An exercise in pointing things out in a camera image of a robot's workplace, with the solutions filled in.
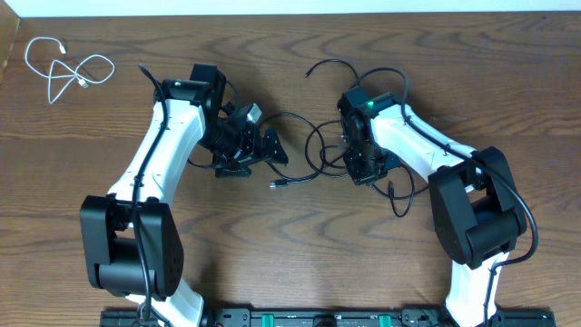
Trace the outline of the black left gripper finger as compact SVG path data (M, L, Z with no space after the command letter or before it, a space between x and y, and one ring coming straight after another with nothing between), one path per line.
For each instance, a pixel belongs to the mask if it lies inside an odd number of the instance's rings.
M269 164L283 164L289 162L289 158L285 153L280 138L275 129L267 129L263 138L263 154L264 161Z
M251 169L248 166L230 165L215 170L216 178L248 178L251 176Z

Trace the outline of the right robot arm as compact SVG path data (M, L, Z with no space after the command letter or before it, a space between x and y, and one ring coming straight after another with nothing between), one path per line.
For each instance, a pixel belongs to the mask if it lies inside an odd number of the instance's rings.
M337 107L349 144L344 163L356 185L371 185L403 165L427 182L435 231L453 262L445 301L452 321L491 322L497 278L490 270L507 259L527 229L505 155L447 138L392 93L372 98L356 86Z

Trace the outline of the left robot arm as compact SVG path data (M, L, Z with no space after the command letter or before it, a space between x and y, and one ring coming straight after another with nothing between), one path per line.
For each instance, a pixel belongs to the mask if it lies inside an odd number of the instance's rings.
M184 251L172 217L183 170L196 145L216 177L247 177L251 165L287 164L279 136L262 133L256 104L225 103L226 76L195 64L189 78L153 81L153 118L134 158L104 196L80 209L89 283L138 305L132 326L204 326L203 297L182 278Z

